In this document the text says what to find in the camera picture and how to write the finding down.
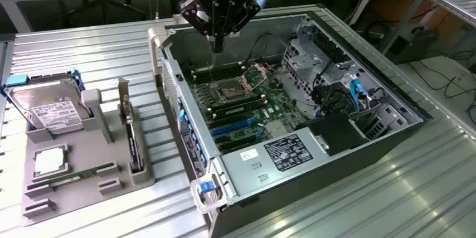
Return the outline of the black graphics card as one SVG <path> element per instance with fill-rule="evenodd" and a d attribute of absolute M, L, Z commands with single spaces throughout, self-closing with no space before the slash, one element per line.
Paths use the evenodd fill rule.
<path fill-rule="evenodd" d="M 140 146 L 137 142 L 136 128 L 134 128 L 134 114 L 133 107 L 129 98 L 129 81 L 122 77 L 118 78 L 118 99 L 120 99 L 120 118 L 121 123 L 125 126 L 126 141 L 129 145 L 130 154 L 130 171 L 132 173 L 141 172 L 144 170 L 144 162 L 140 155 Z"/>

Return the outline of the black RAM slot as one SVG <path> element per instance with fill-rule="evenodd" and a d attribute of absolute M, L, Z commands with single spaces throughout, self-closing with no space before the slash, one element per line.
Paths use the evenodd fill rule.
<path fill-rule="evenodd" d="M 228 79 L 236 76 L 240 76 L 244 73 L 244 69 L 228 68 L 228 69 L 212 69 L 190 73 L 190 78 L 194 84 L 204 84 L 214 80 Z"/>
<path fill-rule="evenodd" d="M 221 66 L 218 68 L 213 68 L 209 71 L 190 71 L 190 77 L 193 80 L 210 80 L 210 79 L 226 79 L 234 76 L 241 75 L 244 72 L 244 68 L 238 64 Z"/>

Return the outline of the metal drive cage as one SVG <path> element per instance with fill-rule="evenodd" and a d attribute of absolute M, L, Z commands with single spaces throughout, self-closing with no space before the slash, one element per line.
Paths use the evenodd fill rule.
<path fill-rule="evenodd" d="M 342 45 L 308 16 L 294 28 L 282 64 L 286 73 L 309 87 L 338 82 L 357 67 Z"/>

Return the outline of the CPU socket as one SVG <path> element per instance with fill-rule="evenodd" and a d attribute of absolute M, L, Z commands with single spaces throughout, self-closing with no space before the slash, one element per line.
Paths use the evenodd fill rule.
<path fill-rule="evenodd" d="M 245 89 L 237 80 L 226 80 L 216 84 L 216 92 L 222 102 L 246 96 Z"/>

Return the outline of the black installed RAM stick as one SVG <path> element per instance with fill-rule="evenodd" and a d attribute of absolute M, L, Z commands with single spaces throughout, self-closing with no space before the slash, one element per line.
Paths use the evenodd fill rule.
<path fill-rule="evenodd" d="M 218 120 L 233 116 L 236 114 L 245 113 L 266 106 L 268 97 L 261 94 L 245 99 L 228 102 L 225 104 L 214 105 L 208 108 L 208 112 L 213 120 Z"/>

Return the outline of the blue expansion slot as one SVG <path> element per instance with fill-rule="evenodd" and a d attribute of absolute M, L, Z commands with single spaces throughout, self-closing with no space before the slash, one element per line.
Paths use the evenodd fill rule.
<path fill-rule="evenodd" d="M 217 136 L 234 130 L 242 129 L 250 125 L 250 122 L 250 120 L 244 120 L 226 126 L 218 127 L 210 131 L 210 135 Z"/>

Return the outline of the black box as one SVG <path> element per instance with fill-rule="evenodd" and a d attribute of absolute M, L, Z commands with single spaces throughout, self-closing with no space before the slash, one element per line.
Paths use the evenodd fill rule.
<path fill-rule="evenodd" d="M 396 65 L 422 59 L 438 36 L 437 30 L 429 29 L 425 25 L 405 26 L 389 46 L 386 58 Z"/>

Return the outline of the black expansion slot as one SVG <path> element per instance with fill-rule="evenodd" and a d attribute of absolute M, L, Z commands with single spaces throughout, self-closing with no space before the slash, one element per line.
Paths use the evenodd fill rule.
<path fill-rule="evenodd" d="M 218 150 L 224 153 L 233 152 L 241 148 L 253 145 L 257 141 L 260 141 L 260 135 L 253 134 L 237 140 L 232 140 L 230 142 L 225 142 L 217 146 Z"/>

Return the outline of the black fan shroud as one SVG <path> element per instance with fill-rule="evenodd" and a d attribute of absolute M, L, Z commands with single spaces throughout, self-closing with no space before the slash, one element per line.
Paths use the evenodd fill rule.
<path fill-rule="evenodd" d="M 329 148 L 328 155 L 358 147 L 369 140 L 349 122 L 349 116 L 342 113 L 329 114 L 300 123 L 294 130 L 308 127 L 313 135 L 321 136 Z"/>

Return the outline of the hard disk with blue rails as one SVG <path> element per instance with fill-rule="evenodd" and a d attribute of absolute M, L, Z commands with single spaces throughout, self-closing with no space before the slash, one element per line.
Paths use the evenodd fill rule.
<path fill-rule="evenodd" d="M 81 103 L 85 90 L 77 69 L 50 75 L 12 75 L 0 93 L 20 112 L 30 129 L 53 135 L 82 129 L 92 112 Z"/>

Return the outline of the grey power supply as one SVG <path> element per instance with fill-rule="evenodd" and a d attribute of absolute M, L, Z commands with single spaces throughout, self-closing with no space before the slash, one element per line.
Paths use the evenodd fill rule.
<path fill-rule="evenodd" d="M 237 196 L 246 198 L 330 161 L 308 127 L 228 153 L 224 166 Z"/>

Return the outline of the blue case latch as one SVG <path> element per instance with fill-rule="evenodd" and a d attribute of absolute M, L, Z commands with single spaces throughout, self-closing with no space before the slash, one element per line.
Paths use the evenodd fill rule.
<path fill-rule="evenodd" d="M 214 190 L 214 183 L 213 181 L 205 181 L 205 182 L 200 182 L 197 185 L 197 193 L 205 194 L 208 192 L 212 192 Z"/>

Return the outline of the green RAM stick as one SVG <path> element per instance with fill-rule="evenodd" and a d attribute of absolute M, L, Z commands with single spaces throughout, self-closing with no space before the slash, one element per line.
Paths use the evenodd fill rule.
<path fill-rule="evenodd" d="M 36 183 L 32 183 L 32 184 L 26 185 L 26 190 L 32 190 L 33 188 L 38 188 L 38 187 L 41 187 L 44 185 L 50 185 L 50 186 L 61 185 L 62 181 L 69 183 L 69 182 L 89 178 L 89 177 L 97 175 L 97 172 L 98 172 L 100 169 L 104 169 L 104 168 L 108 168 L 108 167 L 113 167 L 113 165 L 114 165 L 114 162 L 109 162 L 109 163 L 105 163 L 105 164 L 98 165 L 96 167 L 92 167 L 92 168 L 89 168 L 89 169 L 86 169 L 84 171 L 73 172 L 73 173 L 69 173 L 69 174 L 60 175 L 57 177 L 45 179 L 44 181 L 40 181 L 40 182 L 36 182 Z"/>

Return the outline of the silver CPU chip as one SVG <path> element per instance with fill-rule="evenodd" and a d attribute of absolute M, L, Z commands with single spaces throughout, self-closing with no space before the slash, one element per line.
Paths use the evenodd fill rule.
<path fill-rule="evenodd" d="M 45 149 L 34 153 L 33 177 L 65 169 L 65 153 L 60 147 Z"/>

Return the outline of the aluminium frame table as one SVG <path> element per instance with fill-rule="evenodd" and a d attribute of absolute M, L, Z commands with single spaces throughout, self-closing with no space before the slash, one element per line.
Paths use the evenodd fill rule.
<path fill-rule="evenodd" d="M 389 51 L 390 45 L 396 41 L 397 35 L 400 34 L 402 28 L 409 24 L 412 17 L 416 15 L 420 5 L 424 0 L 414 0 L 406 13 L 400 19 L 397 28 L 394 32 L 386 38 L 386 43 L 384 43 L 378 50 L 382 54 Z M 457 16 L 461 20 L 465 21 L 470 26 L 476 28 L 476 0 L 429 0 L 432 4 L 436 5 L 436 8 L 441 7 L 452 15 Z"/>

